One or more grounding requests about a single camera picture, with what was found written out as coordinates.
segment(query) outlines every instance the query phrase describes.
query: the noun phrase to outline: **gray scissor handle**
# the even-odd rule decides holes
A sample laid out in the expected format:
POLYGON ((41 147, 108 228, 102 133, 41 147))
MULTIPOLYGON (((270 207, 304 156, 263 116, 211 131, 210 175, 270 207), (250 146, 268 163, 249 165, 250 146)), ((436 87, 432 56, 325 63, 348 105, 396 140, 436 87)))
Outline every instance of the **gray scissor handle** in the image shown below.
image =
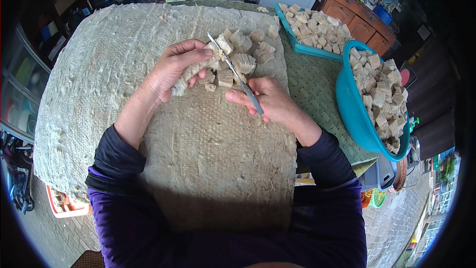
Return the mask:
POLYGON ((243 83, 243 81, 240 81, 240 85, 241 85, 241 88, 243 88, 243 90, 245 91, 246 95, 251 100, 251 102, 255 105, 255 109, 258 111, 258 114, 263 115, 263 113, 264 113, 263 109, 259 105, 259 102, 256 99, 255 95, 253 94, 253 91, 251 91, 251 89, 248 87, 248 85, 243 83))

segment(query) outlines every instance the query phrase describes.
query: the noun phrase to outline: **teal plastic bowl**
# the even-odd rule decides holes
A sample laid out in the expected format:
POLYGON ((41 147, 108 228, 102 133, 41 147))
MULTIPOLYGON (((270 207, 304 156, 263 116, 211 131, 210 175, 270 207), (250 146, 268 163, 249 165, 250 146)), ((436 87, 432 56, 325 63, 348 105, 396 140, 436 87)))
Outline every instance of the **teal plastic bowl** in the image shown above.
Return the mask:
POLYGON ((368 151, 380 152, 390 161, 400 161, 407 155, 408 142, 410 140, 408 117, 407 124, 403 127, 403 135, 400 137, 400 150, 397 154, 393 154, 387 150, 384 143, 378 137, 377 131, 368 117, 364 102, 360 98, 349 63, 349 51, 352 48, 357 49, 357 51, 370 50, 375 54, 374 50, 360 41, 351 40, 344 46, 344 65, 340 69, 336 81, 337 107, 339 108, 342 121, 350 136, 359 146, 368 151))

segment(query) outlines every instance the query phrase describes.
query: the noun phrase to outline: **left hand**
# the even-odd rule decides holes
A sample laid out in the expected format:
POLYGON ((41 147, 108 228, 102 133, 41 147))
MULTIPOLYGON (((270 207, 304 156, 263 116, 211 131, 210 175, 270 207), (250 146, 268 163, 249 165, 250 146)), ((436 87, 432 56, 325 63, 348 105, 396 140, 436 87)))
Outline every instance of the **left hand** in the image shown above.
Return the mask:
MULTIPOLYGON (((213 51, 204 49, 205 46, 205 43, 194 38, 170 45, 158 59, 143 84, 151 87, 160 102, 168 101, 171 94, 170 88, 179 79, 183 70, 192 63, 205 61, 213 56, 213 51)), ((188 86, 193 87, 199 77, 205 77, 205 69, 193 76, 188 86)))

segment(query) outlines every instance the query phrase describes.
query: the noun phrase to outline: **table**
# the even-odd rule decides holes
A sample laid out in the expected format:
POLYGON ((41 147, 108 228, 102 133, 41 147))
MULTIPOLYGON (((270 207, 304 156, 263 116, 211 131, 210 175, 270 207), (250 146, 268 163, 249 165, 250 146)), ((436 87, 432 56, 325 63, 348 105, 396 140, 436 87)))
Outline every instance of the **table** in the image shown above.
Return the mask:
MULTIPOLYGON (((257 4, 219 0, 182 1, 173 4, 220 6, 256 12, 258 7, 257 4)), ((270 11, 266 14, 276 15, 274 8, 267 7, 267 9, 270 11)), ((337 74, 342 67, 342 63, 296 53, 292 49, 283 28, 280 29, 279 35, 283 43, 284 57, 288 68, 289 95, 315 122, 337 137, 342 151, 353 165, 354 170, 357 168, 356 165, 360 164, 358 166, 359 170, 365 171, 366 168, 369 168, 375 162, 378 153, 361 148, 349 135, 340 118, 335 88, 337 74)), ((306 172, 305 168, 302 168, 298 163, 297 173, 304 172, 306 172)))

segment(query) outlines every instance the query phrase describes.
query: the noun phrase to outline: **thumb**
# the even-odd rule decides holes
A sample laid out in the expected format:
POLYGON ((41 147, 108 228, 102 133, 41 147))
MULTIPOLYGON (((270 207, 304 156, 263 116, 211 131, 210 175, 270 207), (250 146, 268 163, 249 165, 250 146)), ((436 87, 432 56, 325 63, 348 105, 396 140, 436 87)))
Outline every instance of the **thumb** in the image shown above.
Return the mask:
POLYGON ((244 91, 238 89, 230 89, 225 93, 225 97, 230 102, 242 104, 251 108, 255 107, 244 91))
POLYGON ((195 62, 210 59, 211 56, 213 56, 213 51, 210 49, 194 49, 177 55, 177 66, 180 68, 186 68, 195 62))

